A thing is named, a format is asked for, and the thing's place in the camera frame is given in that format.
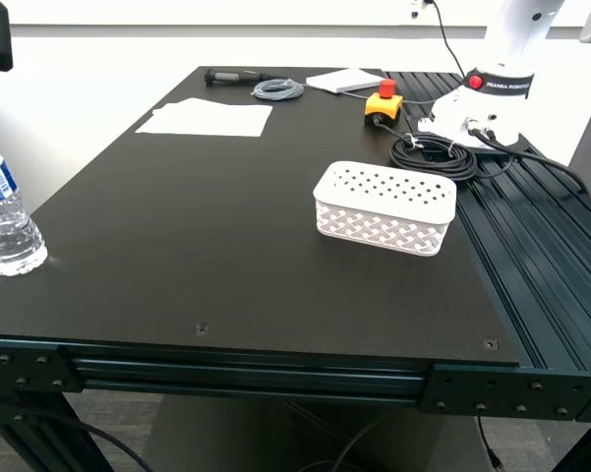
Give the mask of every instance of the perforated basket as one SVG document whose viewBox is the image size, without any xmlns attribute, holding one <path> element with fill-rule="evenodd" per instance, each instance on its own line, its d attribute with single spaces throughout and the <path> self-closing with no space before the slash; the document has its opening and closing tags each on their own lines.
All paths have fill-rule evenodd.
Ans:
<svg viewBox="0 0 591 472">
<path fill-rule="evenodd" d="M 433 256 L 454 219 L 456 185 L 422 172 L 340 161 L 314 195 L 323 234 Z"/>
</svg>

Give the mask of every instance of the water bottle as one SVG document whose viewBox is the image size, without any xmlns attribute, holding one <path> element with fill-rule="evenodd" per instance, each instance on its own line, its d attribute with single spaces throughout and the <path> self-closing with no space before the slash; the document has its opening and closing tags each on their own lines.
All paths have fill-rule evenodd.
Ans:
<svg viewBox="0 0 591 472">
<path fill-rule="evenodd" d="M 0 275 L 30 272 L 47 257 L 41 233 L 24 211 L 18 186 L 0 155 Z"/>
</svg>

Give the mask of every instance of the white notepad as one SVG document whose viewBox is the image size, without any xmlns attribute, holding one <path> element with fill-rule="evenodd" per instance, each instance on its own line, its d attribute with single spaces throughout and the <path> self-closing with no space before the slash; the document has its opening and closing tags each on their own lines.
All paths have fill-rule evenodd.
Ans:
<svg viewBox="0 0 591 472">
<path fill-rule="evenodd" d="M 377 86 L 382 77 L 363 72 L 360 69 L 344 69 L 321 76 L 309 77 L 306 84 L 316 89 L 324 89 L 332 93 L 342 91 L 368 89 Z"/>
</svg>

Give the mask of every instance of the white paper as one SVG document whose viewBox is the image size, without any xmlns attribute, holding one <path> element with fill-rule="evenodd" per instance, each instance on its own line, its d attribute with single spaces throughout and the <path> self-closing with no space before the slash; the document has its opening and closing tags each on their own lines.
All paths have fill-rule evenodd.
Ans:
<svg viewBox="0 0 591 472">
<path fill-rule="evenodd" d="M 153 116 L 136 133 L 259 137 L 269 105 L 224 105 L 189 98 L 153 110 Z"/>
<path fill-rule="evenodd" d="M 316 89 L 324 89 L 332 93 L 342 91 L 368 89 L 377 86 L 383 77 L 363 72 L 360 69 L 344 69 L 321 76 L 309 77 L 306 84 Z"/>
</svg>

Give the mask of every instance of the paper sheet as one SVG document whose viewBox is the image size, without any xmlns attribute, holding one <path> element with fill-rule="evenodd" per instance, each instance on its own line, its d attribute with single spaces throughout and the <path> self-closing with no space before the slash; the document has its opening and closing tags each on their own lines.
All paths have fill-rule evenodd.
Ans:
<svg viewBox="0 0 591 472">
<path fill-rule="evenodd" d="M 259 137 L 272 110 L 268 105 L 224 105 L 189 98 L 153 110 L 136 133 Z"/>
</svg>

